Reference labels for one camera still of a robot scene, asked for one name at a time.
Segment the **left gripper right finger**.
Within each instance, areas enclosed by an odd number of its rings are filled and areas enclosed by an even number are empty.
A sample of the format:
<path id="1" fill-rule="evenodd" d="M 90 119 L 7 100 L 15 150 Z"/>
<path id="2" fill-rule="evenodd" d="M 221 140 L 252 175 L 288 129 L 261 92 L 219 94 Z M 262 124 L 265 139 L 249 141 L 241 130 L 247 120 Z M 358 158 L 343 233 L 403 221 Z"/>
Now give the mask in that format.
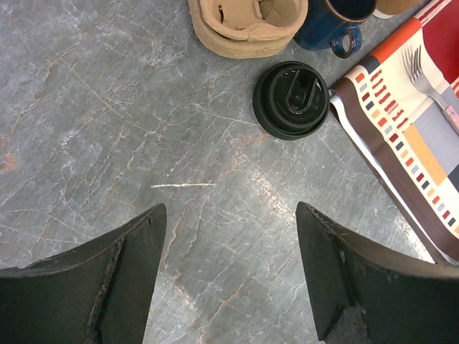
<path id="1" fill-rule="evenodd" d="M 319 340 L 458 342 L 458 268 L 396 252 L 304 202 L 295 216 Z"/>

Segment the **black plastic coffee lid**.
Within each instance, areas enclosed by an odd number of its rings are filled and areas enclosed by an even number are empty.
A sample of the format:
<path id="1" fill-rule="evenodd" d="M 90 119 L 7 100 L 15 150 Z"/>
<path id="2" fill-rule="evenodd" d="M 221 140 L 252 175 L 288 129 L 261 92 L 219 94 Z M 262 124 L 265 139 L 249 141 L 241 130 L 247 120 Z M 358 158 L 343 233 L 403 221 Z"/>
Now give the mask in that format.
<path id="1" fill-rule="evenodd" d="M 281 140 L 298 140 L 325 123 L 330 95 L 312 66 L 286 61 L 263 72 L 253 91 L 252 106 L 266 132 Z"/>

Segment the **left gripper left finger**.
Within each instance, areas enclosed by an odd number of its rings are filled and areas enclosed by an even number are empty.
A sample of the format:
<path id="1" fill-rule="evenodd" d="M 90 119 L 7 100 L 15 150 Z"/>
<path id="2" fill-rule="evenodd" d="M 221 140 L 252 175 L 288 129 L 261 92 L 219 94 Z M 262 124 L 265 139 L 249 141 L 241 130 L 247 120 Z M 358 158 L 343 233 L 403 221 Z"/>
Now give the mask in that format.
<path id="1" fill-rule="evenodd" d="M 142 343 L 166 207 L 25 268 L 1 270 L 2 343 Z"/>

